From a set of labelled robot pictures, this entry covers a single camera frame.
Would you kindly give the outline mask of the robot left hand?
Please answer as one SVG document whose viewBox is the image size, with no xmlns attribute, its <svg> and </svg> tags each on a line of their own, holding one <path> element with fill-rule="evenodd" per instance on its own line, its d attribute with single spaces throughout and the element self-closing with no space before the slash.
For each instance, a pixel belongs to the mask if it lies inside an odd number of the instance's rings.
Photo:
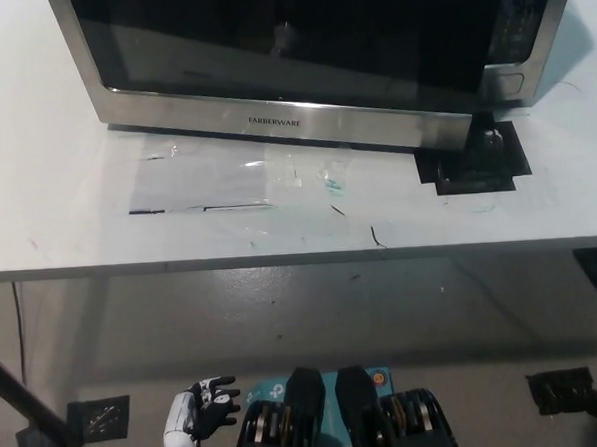
<svg viewBox="0 0 597 447">
<path fill-rule="evenodd" d="M 235 399 L 240 390 L 231 388 L 234 376 L 212 377 L 196 382 L 188 388 L 194 399 L 194 423 L 191 435 L 199 441 L 209 439 L 221 427 L 237 424 L 235 414 L 240 406 Z"/>
</svg>

